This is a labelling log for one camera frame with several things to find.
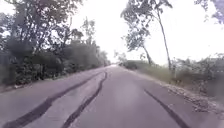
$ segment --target foliage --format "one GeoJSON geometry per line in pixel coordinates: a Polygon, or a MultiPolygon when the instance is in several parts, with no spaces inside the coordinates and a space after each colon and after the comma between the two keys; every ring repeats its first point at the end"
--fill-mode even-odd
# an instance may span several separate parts
{"type": "Polygon", "coordinates": [[[149,65],[144,61],[126,61],[120,64],[127,69],[137,70],[158,80],[172,83],[200,94],[223,95],[224,56],[207,57],[200,61],[173,60],[174,75],[166,67],[149,65]]]}
{"type": "Polygon", "coordinates": [[[167,83],[169,83],[172,78],[169,69],[156,64],[149,65],[145,61],[127,60],[120,65],[127,69],[138,70],[139,72],[150,75],[167,83]]]}
{"type": "MultiPolygon", "coordinates": [[[[217,12],[213,15],[213,17],[219,20],[219,23],[224,23],[224,0],[210,0],[214,3],[217,12]]],[[[206,11],[208,10],[208,2],[209,0],[196,0],[195,4],[200,4],[206,11]]]]}
{"type": "Polygon", "coordinates": [[[164,44],[167,52],[169,68],[171,67],[166,37],[160,14],[163,13],[163,6],[172,8],[172,5],[167,0],[129,0],[126,9],[121,13],[121,16],[129,25],[129,34],[125,37],[129,50],[143,48],[146,52],[149,64],[152,59],[144,46],[146,37],[150,35],[148,29],[150,22],[157,20],[160,24],[164,37],[164,44]]]}
{"type": "Polygon", "coordinates": [[[80,0],[7,2],[15,7],[15,14],[0,14],[0,80],[4,84],[27,84],[108,64],[93,38],[95,31],[82,38],[94,30],[94,21],[86,20],[84,24],[91,26],[83,31],[71,29],[71,16],[80,0]]]}

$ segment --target road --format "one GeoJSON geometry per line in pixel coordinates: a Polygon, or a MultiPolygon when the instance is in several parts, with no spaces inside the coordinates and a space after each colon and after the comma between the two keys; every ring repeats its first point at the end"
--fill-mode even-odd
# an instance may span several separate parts
{"type": "Polygon", "coordinates": [[[224,128],[147,77],[106,67],[0,94],[1,128],[224,128]]]}

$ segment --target roadside grass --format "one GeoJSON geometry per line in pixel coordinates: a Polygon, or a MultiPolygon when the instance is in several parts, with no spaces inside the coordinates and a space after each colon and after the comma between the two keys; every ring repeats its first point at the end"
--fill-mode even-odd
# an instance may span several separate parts
{"type": "Polygon", "coordinates": [[[127,69],[137,70],[141,73],[147,74],[155,79],[166,83],[174,83],[172,81],[172,74],[168,68],[159,65],[149,65],[145,61],[129,60],[123,62],[121,66],[127,69]]]}

